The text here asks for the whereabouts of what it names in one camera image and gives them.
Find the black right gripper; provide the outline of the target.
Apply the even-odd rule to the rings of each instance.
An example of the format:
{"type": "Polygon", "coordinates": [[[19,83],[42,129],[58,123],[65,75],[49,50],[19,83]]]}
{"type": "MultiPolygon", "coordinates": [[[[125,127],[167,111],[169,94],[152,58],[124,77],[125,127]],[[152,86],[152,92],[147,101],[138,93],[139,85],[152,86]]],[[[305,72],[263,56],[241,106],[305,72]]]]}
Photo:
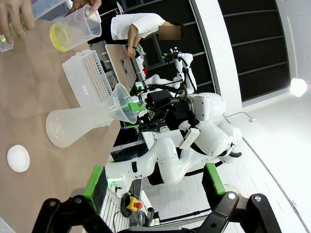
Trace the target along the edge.
{"type": "MultiPolygon", "coordinates": [[[[188,95],[173,97],[168,90],[161,90],[156,93],[159,94],[159,110],[168,110],[164,121],[169,130],[177,130],[182,122],[193,119],[193,106],[188,95]]],[[[139,101],[128,103],[128,107],[131,112],[141,112],[154,108],[154,105],[145,101],[139,101]]],[[[139,131],[156,131],[157,125],[151,122],[145,123],[138,119],[134,124],[126,122],[126,129],[130,128],[135,128],[139,131]]]]}

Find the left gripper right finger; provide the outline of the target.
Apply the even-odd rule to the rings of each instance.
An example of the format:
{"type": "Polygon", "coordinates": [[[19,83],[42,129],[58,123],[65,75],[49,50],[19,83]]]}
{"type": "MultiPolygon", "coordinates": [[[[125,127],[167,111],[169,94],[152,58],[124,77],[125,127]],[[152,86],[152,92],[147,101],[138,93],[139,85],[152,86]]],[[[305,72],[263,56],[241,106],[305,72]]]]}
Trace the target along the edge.
{"type": "Polygon", "coordinates": [[[211,208],[200,233],[222,233],[229,222],[239,223],[245,233],[280,233],[281,228],[264,194],[249,198],[227,191],[216,166],[205,164],[202,185],[211,208]]]}

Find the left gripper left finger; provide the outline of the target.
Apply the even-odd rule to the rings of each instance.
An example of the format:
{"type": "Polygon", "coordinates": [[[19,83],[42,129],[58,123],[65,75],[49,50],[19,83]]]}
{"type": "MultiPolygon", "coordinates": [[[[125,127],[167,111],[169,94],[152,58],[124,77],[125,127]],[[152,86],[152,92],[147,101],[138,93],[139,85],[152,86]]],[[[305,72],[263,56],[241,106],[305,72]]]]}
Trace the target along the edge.
{"type": "Polygon", "coordinates": [[[32,232],[69,233],[73,226],[82,226],[88,233],[110,233],[100,217],[108,188],[104,166],[94,167],[84,193],[61,202],[46,199],[39,211],[32,232]]]}

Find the person's left hand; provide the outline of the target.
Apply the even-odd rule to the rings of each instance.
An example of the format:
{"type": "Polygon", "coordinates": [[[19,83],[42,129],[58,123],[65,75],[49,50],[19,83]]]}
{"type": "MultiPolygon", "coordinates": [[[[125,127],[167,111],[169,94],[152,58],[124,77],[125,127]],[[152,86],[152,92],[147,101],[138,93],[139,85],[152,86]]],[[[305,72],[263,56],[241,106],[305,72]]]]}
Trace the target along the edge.
{"type": "Polygon", "coordinates": [[[79,10],[80,8],[84,7],[85,5],[91,6],[91,12],[95,13],[98,8],[101,6],[101,0],[72,0],[72,7],[66,14],[66,16],[72,14],[73,12],[79,10]]]}

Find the person's right hand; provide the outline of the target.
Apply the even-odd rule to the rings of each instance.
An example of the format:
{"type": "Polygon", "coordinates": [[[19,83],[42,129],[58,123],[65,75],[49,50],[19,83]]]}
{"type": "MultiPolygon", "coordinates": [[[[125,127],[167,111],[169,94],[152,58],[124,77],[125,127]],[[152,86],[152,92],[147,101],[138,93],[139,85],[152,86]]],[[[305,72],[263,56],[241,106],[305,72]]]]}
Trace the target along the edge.
{"type": "Polygon", "coordinates": [[[10,24],[18,36],[23,39],[26,35],[24,28],[32,30],[35,19],[30,0],[1,0],[0,1],[0,34],[4,35],[7,43],[12,43],[14,38],[10,32],[10,24]]]}

